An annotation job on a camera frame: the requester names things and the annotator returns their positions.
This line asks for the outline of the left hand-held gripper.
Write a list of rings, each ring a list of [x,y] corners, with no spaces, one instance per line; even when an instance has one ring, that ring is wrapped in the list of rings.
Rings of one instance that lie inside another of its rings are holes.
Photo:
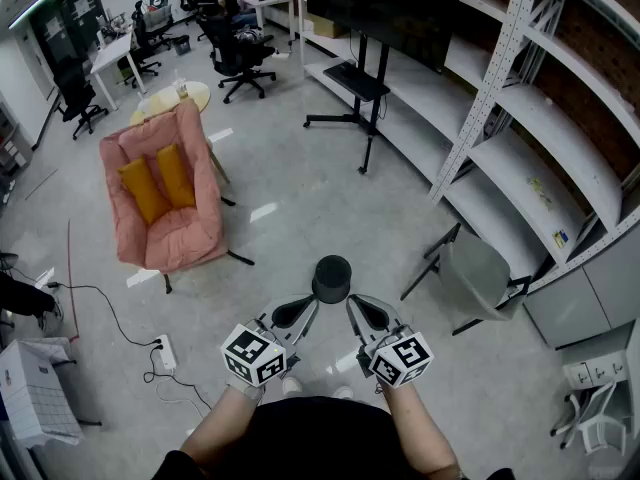
[[[225,367],[252,387],[283,377],[299,361],[296,343],[308,333],[318,310],[313,294],[272,301],[258,318],[238,324],[223,342]]]

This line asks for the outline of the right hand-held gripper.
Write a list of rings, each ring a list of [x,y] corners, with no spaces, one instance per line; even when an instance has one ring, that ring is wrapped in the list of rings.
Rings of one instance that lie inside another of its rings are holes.
[[[354,334],[363,344],[356,358],[366,377],[375,376],[397,389],[420,377],[433,361],[423,335],[401,325],[397,311],[386,302],[353,294],[346,300],[346,310]]]

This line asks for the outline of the black round bucket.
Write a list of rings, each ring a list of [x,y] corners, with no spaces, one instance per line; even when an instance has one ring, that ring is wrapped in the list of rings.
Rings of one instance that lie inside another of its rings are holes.
[[[349,262],[339,255],[328,255],[316,265],[312,290],[316,298],[325,304],[337,304],[350,293],[352,269]]]

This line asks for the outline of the person's left forearm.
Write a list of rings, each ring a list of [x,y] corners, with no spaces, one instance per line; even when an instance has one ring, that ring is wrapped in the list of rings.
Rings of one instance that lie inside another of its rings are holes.
[[[246,433],[258,403],[227,386],[180,450],[202,470],[212,470],[224,453]]]

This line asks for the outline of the person's right forearm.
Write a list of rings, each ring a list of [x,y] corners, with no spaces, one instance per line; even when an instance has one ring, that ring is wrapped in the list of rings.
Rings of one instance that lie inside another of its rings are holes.
[[[383,384],[382,392],[409,465],[428,480],[461,480],[457,457],[414,386]]]

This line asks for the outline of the beige wristwatch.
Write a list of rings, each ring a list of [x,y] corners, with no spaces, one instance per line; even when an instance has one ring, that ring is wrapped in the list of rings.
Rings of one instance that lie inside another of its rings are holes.
[[[247,398],[255,401],[260,401],[265,393],[265,389],[263,387],[252,386],[251,384],[245,382],[244,380],[241,380],[236,376],[230,376],[226,380],[226,385],[228,387],[236,389]]]

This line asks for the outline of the grey plastic chair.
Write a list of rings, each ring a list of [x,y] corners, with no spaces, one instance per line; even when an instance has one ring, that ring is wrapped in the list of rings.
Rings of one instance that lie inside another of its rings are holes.
[[[506,260],[486,242],[454,225],[423,254],[427,266],[401,294],[407,296],[430,272],[438,275],[446,295],[468,321],[457,336],[485,321],[510,321],[526,299],[531,278],[512,278]]]

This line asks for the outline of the white power strip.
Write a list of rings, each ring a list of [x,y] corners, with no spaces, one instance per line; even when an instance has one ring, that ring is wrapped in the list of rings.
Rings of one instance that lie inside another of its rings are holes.
[[[163,367],[166,371],[174,373],[177,368],[176,356],[167,334],[161,334],[155,339]]]

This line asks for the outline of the orange cushion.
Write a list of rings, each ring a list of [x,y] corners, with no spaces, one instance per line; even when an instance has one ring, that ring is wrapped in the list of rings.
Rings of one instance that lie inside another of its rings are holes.
[[[172,209],[170,202],[159,190],[146,159],[138,159],[117,169],[122,182],[129,190],[147,226]]]
[[[159,150],[156,162],[172,206],[176,209],[195,207],[195,191],[178,145],[170,144]]]

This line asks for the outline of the black monitor stand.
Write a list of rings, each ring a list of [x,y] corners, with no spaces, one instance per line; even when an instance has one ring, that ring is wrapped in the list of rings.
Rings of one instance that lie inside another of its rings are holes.
[[[359,39],[359,51],[356,64],[344,61],[337,66],[324,70],[324,74],[341,88],[354,96],[353,110],[350,114],[342,115],[316,115],[308,114],[303,123],[308,128],[313,122],[321,123],[352,123],[362,127],[367,132],[367,147],[362,165],[358,168],[361,175],[368,171],[369,158],[373,139],[379,134],[377,121],[382,99],[390,92],[384,84],[386,67],[389,55],[389,46],[382,44],[377,76],[366,73],[366,56],[368,48],[368,36],[361,32]]]

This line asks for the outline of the white metal shelving rack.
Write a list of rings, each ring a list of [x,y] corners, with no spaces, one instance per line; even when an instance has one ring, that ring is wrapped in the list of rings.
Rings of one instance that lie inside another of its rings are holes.
[[[356,64],[360,33],[298,9],[326,54],[305,72],[350,114],[324,70]],[[389,47],[384,84],[376,136],[514,277],[541,288],[640,222],[640,0],[459,0],[443,71]]]

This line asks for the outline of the white chair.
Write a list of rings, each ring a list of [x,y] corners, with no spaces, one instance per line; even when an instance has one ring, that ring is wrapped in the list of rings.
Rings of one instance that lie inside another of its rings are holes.
[[[580,438],[586,455],[604,450],[626,454],[629,416],[621,382],[608,380],[601,386],[572,391],[564,402],[569,411],[549,431],[551,437],[562,436],[561,450]]]

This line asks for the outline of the white cardboard box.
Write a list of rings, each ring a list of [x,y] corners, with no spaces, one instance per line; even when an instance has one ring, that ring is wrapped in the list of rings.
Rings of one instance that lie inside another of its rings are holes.
[[[68,361],[69,339],[14,340],[0,352],[0,396],[16,439],[25,447],[84,438],[54,365]]]

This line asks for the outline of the white desk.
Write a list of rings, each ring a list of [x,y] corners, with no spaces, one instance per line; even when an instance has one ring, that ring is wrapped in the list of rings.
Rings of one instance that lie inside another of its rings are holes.
[[[110,105],[112,111],[117,111],[118,106],[116,105],[114,99],[109,93],[106,85],[104,84],[101,73],[109,66],[116,64],[120,59],[126,58],[129,66],[132,70],[134,78],[136,80],[137,87],[142,91],[143,94],[147,93],[145,85],[141,79],[139,70],[136,66],[136,63],[133,60],[131,49],[132,49],[132,38],[133,32],[129,30],[122,37],[112,41],[108,45],[104,46],[98,51],[98,54],[95,58],[95,61],[92,64],[92,68],[90,74],[93,76],[95,81],[98,83],[101,88],[104,96],[107,99],[107,102]]]
[[[273,7],[276,5],[287,4],[288,5],[288,29],[290,42],[293,43],[296,39],[295,35],[298,31],[296,27],[296,17],[294,12],[295,0],[243,0],[245,4],[253,8],[256,12],[257,26],[260,29],[264,28],[264,15],[263,9]]]

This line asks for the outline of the black monitor screen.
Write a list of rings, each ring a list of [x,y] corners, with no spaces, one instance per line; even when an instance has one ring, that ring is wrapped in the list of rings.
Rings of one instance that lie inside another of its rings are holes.
[[[459,0],[307,0],[307,9],[440,73]]]

